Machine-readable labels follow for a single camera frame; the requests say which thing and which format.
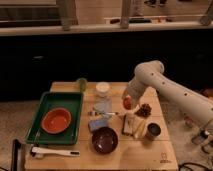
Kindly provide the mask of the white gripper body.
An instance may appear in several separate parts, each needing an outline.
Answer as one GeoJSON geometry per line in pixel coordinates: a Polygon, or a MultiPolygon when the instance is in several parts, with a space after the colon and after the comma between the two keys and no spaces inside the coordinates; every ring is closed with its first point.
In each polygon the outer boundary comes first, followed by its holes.
{"type": "Polygon", "coordinates": [[[123,92],[122,100],[126,97],[131,98],[131,105],[132,105],[131,110],[135,109],[141,97],[141,88],[128,85],[123,92]]]}

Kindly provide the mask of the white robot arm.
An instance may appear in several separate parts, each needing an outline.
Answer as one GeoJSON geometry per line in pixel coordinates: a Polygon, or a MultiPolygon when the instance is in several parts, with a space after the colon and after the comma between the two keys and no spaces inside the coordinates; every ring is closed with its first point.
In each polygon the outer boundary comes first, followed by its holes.
{"type": "Polygon", "coordinates": [[[184,110],[200,128],[213,134],[213,101],[166,78],[163,72],[164,65],[158,60],[138,64],[122,98],[130,96],[135,108],[146,89],[152,87],[184,110]]]}

